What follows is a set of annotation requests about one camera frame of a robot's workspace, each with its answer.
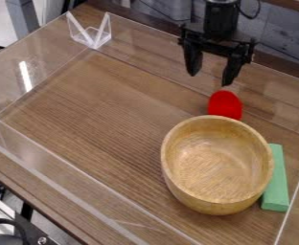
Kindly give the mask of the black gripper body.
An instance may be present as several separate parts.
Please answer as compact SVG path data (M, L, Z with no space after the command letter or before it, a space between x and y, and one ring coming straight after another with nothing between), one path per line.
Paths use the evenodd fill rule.
M243 15L253 20L257 14L247 15L241 8L242 0L206 0L202 23L186 23L181 26L179 45L194 43L202 53L230 57L233 53L243 56L243 62L253 61L255 40L238 33L238 20Z

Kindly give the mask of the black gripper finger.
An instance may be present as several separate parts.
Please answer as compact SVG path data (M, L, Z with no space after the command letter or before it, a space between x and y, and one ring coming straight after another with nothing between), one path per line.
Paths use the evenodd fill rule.
M233 53L227 58L227 64L225 66L222 86L227 86L233 83L234 79L238 77L243 64L243 56Z
M203 53L201 48L190 41L185 42L183 50L185 50L187 71L190 76L194 77L199 72L199 70L202 69Z

